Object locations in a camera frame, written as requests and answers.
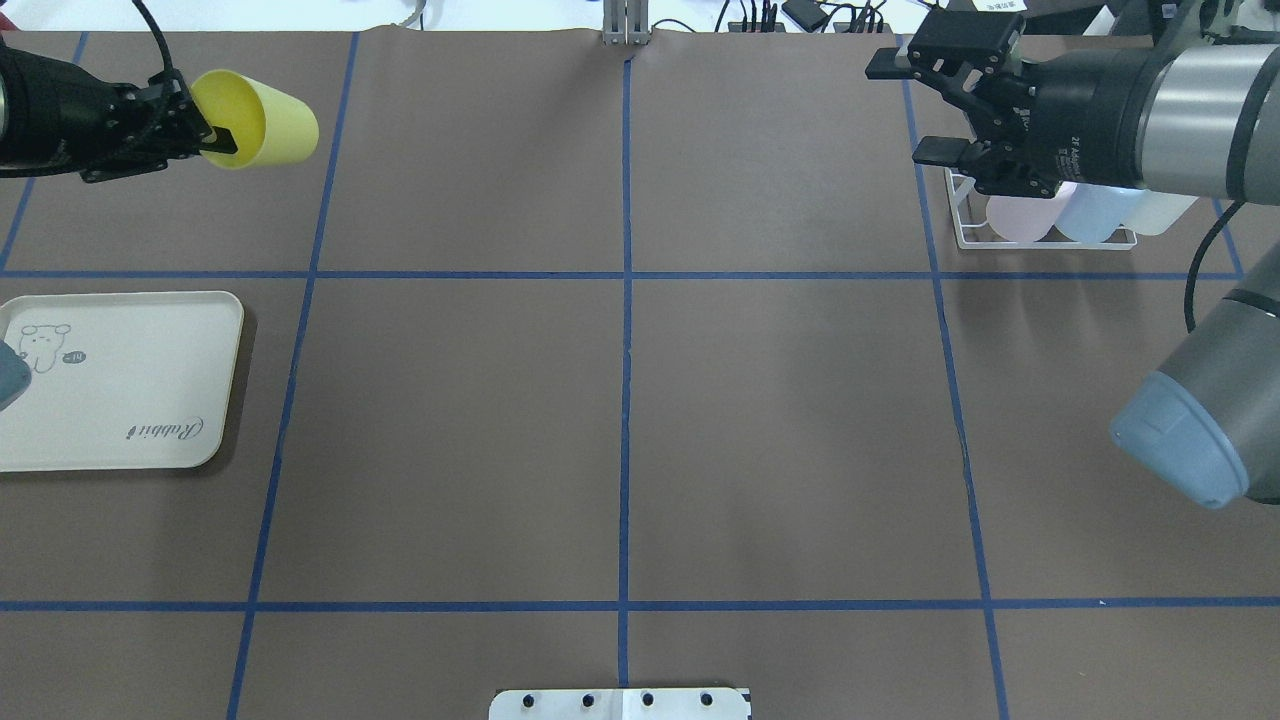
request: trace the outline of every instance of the blue-gray object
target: blue-gray object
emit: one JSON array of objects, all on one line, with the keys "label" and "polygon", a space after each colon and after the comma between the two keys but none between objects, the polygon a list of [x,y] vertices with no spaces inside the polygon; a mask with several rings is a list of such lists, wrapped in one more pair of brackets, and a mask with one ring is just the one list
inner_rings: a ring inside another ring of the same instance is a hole
[{"label": "blue-gray object", "polygon": [[22,395],[31,384],[31,368],[12,347],[0,342],[0,410]]},{"label": "blue-gray object", "polygon": [[1187,388],[1152,373],[1111,421],[1125,452],[1204,507],[1221,507],[1249,489],[1240,454]]},{"label": "blue-gray object", "polygon": [[1280,503],[1280,242],[1147,378],[1111,437],[1206,507]]}]

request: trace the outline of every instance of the gray tabletop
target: gray tabletop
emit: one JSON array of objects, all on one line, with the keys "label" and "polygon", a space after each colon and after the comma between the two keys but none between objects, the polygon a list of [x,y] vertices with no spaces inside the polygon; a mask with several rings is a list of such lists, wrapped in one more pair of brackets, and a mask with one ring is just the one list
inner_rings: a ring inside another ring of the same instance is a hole
[{"label": "gray tabletop", "polygon": [[[960,252],[909,156],[964,120],[863,79],[892,42],[174,33],[191,77],[310,102],[320,150],[0,186],[0,301],[248,311],[209,465],[0,478],[0,716],[731,684],[762,720],[1272,717],[1280,515],[1106,434],[1215,208],[1132,252]],[[1277,219],[1231,223],[1206,304]]]}]

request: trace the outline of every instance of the white metal plate with holes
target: white metal plate with holes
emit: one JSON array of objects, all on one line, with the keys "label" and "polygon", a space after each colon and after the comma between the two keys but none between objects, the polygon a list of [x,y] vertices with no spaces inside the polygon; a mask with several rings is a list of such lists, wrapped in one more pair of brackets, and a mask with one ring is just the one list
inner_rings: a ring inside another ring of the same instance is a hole
[{"label": "white metal plate with holes", "polygon": [[489,720],[750,720],[751,692],[735,688],[503,691]]},{"label": "white metal plate with holes", "polygon": [[0,338],[32,369],[0,471],[195,468],[223,441],[244,307],[229,292],[28,295]]}]

